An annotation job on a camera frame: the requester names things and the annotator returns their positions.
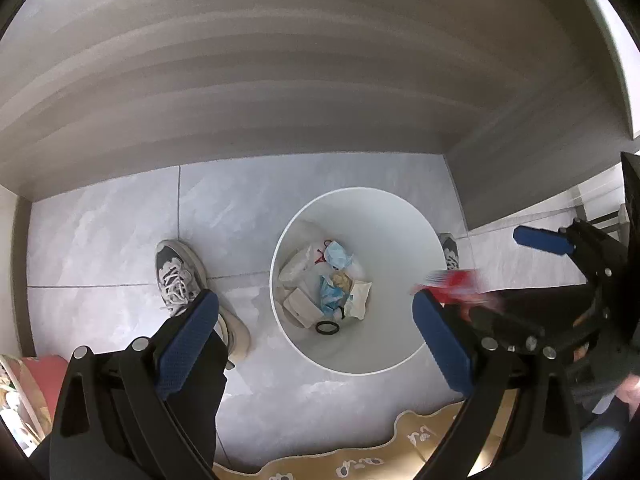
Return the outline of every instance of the blue pad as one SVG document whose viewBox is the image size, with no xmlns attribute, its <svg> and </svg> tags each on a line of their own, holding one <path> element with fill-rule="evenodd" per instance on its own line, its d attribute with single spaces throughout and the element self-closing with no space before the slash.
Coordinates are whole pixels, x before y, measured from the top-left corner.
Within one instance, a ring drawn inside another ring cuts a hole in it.
<svg viewBox="0 0 640 480">
<path fill-rule="evenodd" d="M 474 390 L 471 359 L 458 338 L 442 319 L 442 306 L 432 294 L 414 296 L 414 323 L 427 343 L 449 388 L 469 397 Z"/>
<path fill-rule="evenodd" d="M 524 245 L 562 256 L 572 254 L 574 245 L 567 240 L 566 236 L 546 229 L 534 229 L 520 225 L 513 230 L 513 239 L 518 245 Z"/>
<path fill-rule="evenodd" d="M 179 392 L 218 321 L 218 297 L 211 291 L 200 301 L 180 332 L 158 359 L 156 393 L 161 400 Z"/>
</svg>

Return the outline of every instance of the trash can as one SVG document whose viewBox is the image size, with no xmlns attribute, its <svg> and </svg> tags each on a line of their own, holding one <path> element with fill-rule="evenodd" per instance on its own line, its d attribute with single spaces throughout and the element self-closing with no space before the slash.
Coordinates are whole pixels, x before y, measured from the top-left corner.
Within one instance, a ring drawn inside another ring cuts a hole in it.
<svg viewBox="0 0 640 480">
<path fill-rule="evenodd" d="M 305 329 L 283 309 L 288 291 L 278 280 L 298 250 L 327 239 L 355 254 L 372 282 L 364 319 L 334 335 Z M 337 189 L 306 204 L 285 227 L 271 261 L 271 306 L 287 340 L 306 359 L 342 374 L 374 374 L 402 364 L 424 344 L 411 289 L 445 268 L 437 234 L 413 205 L 379 189 Z"/>
</svg>

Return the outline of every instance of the shoe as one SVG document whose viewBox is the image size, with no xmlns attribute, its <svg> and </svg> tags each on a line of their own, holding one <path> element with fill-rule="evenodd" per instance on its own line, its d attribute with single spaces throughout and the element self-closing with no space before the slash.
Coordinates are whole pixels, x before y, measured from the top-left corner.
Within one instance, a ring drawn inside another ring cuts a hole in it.
<svg viewBox="0 0 640 480">
<path fill-rule="evenodd" d="M 447 270 L 458 270 L 460 268 L 460 258 L 458 257 L 458 245 L 451 233 L 441 233 L 438 240 L 444 251 L 444 259 L 447 263 Z"/>
<path fill-rule="evenodd" d="M 163 240 L 156 247 L 156 275 L 164 307 L 171 316 L 180 316 L 207 288 L 207 272 L 198 255 L 178 240 Z M 222 305 L 215 331 L 226 345 L 227 369 L 246 357 L 251 346 L 249 330 Z"/>
</svg>

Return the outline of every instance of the black rubber band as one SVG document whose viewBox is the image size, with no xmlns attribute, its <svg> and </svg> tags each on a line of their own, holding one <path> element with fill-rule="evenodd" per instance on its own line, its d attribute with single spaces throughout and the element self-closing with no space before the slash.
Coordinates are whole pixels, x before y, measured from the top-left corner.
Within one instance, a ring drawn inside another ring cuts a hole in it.
<svg viewBox="0 0 640 480">
<path fill-rule="evenodd" d="M 323 326 L 323 325 L 333 326 L 334 329 L 331 330 L 331 332 L 326 332 L 325 330 L 320 330 L 320 327 Z M 339 330 L 340 330 L 340 325 L 338 325 L 335 321 L 329 321 L 329 320 L 325 319 L 325 320 L 322 320 L 322 321 L 318 321 L 316 323 L 316 332 L 318 332 L 319 334 L 322 334 L 322 335 L 337 334 Z"/>
</svg>

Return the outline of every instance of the silver bolt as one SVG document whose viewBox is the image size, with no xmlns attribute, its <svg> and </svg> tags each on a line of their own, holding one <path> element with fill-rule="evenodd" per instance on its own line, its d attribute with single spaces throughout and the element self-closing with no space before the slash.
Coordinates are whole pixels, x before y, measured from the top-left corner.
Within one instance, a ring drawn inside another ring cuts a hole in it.
<svg viewBox="0 0 640 480">
<path fill-rule="evenodd" d="M 86 355 L 88 350 L 89 349 L 86 346 L 79 346 L 74 350 L 74 357 L 76 359 L 82 359 Z"/>
<path fill-rule="evenodd" d="M 481 343 L 482 347 L 489 352 L 493 352 L 498 348 L 498 342 L 493 337 L 483 337 Z"/>
<path fill-rule="evenodd" d="M 142 352 L 148 346 L 149 339 L 147 339 L 146 337 L 139 337 L 138 339 L 134 339 L 133 343 L 131 343 L 131 348 L 133 348 L 136 352 Z"/>
<path fill-rule="evenodd" d="M 533 352 L 536 349 L 536 346 L 538 346 L 538 340 L 532 335 L 530 335 L 529 337 L 527 337 L 527 340 L 525 341 L 524 346 L 526 346 L 529 352 Z"/>
<path fill-rule="evenodd" d="M 556 350 L 551 348 L 551 346 L 545 346 L 542 349 L 542 355 L 544 357 L 546 357 L 547 359 L 555 359 L 557 354 L 556 354 Z"/>
</svg>

